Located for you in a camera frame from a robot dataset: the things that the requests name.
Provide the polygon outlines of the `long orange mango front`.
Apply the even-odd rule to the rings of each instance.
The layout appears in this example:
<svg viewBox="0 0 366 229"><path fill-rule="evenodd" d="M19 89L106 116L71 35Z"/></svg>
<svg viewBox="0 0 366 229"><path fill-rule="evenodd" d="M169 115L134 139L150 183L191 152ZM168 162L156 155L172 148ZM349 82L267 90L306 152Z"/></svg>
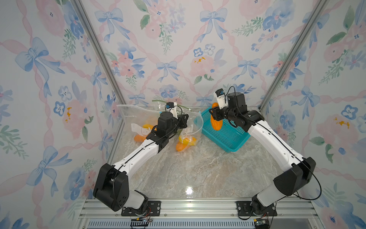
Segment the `long orange mango front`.
<svg viewBox="0 0 366 229"><path fill-rule="evenodd" d="M213 103L211 109L219 107L218 103ZM221 130L222 126L223 126L223 120L217 121L214 119L212 112L210 112L211 114L211 118L210 118L210 122L211 122L211 126L215 131L219 131Z"/></svg>

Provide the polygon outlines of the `clear plastic bag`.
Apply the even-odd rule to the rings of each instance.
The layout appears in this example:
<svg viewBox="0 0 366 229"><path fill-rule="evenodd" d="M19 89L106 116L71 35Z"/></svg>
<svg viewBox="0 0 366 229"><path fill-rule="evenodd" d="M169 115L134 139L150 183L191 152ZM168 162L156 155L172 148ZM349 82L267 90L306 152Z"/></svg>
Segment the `clear plastic bag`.
<svg viewBox="0 0 366 229"><path fill-rule="evenodd" d="M136 143L143 143L157 125L160 112L133 105L118 105L126 131Z"/></svg>
<svg viewBox="0 0 366 229"><path fill-rule="evenodd" d="M202 136L202 129L204 125L203 117L201 112L187 112L189 115L188 122L187 122L187 128L183 129L180 133L180 135L190 135L197 139L197 143L199 142L201 136Z"/></svg>

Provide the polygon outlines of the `yellow mango basket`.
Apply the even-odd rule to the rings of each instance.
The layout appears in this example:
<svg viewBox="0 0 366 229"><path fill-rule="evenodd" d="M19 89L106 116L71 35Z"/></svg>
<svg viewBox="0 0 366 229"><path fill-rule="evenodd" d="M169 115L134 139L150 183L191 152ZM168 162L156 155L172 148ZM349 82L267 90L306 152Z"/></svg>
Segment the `yellow mango basket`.
<svg viewBox="0 0 366 229"><path fill-rule="evenodd" d="M195 146L197 143L197 139L190 135L185 135L185 136L180 135L179 142L183 145Z"/></svg>

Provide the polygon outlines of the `orange mango basket back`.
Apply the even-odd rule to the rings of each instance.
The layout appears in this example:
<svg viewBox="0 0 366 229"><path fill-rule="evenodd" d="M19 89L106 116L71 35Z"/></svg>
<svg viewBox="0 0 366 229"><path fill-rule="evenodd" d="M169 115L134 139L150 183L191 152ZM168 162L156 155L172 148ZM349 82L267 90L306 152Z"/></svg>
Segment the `orange mango basket back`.
<svg viewBox="0 0 366 229"><path fill-rule="evenodd" d="M175 149L176 149L177 152L183 152L183 151L187 150L189 147L190 147L189 145L186 145L184 143L178 142L176 144Z"/></svg>

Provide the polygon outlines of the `clear zip-top bag green print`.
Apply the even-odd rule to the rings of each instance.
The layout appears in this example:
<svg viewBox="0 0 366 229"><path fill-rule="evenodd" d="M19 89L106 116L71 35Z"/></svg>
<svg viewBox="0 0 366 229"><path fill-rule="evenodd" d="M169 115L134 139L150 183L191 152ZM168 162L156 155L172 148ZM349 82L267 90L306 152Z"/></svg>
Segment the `clear zip-top bag green print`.
<svg viewBox="0 0 366 229"><path fill-rule="evenodd" d="M178 105L176 110L178 115L187 114L180 105ZM164 110L160 113L157 125L153 129L153 133L160 137L174 136L179 130L183 129L178 128L177 124L178 119L174 118L172 113Z"/></svg>

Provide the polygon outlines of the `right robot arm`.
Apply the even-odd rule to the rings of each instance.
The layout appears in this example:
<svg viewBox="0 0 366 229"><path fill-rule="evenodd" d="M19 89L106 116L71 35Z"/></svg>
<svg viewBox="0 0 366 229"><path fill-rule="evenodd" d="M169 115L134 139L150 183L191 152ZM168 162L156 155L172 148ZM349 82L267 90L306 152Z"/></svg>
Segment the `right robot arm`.
<svg viewBox="0 0 366 229"><path fill-rule="evenodd" d="M227 120L233 127L242 128L270 153L282 170L267 188L252 197L249 205L252 216L274 210L277 201L294 195L315 178L316 162L292 149L258 111L248 110L243 93L225 93L218 89L214 97L216 105L209 109L209 113L215 123Z"/></svg>

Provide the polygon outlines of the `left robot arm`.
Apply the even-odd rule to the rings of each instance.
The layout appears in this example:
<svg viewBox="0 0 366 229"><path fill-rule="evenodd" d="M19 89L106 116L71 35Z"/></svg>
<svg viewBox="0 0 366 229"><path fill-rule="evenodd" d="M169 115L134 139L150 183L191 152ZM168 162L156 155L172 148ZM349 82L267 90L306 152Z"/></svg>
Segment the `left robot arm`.
<svg viewBox="0 0 366 229"><path fill-rule="evenodd" d="M142 144L124 159L110 165L104 164L98 173L93 197L117 212L127 209L144 215L148 208L148 197L130 190L129 179L153 156L157 155L180 130L187 128L188 114L174 116L160 113L155 125Z"/></svg>

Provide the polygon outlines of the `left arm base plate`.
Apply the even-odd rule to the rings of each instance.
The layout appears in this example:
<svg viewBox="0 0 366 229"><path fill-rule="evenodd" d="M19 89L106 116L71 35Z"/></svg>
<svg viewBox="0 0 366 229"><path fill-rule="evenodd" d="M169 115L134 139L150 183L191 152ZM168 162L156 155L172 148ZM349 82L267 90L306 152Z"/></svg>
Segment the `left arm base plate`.
<svg viewBox="0 0 366 229"><path fill-rule="evenodd" d="M121 215L124 217L145 217L145 216L160 216L161 201L149 200L143 203L138 209L123 208Z"/></svg>

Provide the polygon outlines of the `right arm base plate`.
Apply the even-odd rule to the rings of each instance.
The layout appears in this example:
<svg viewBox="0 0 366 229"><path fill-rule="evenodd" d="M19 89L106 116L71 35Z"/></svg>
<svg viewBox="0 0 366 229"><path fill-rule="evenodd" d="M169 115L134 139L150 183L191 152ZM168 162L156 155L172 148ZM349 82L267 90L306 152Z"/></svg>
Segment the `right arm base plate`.
<svg viewBox="0 0 366 229"><path fill-rule="evenodd" d="M264 214L268 216L277 216L274 204L271 204L268 207L264 207L255 201L236 201L235 204L239 217L261 217L264 216Z"/></svg>

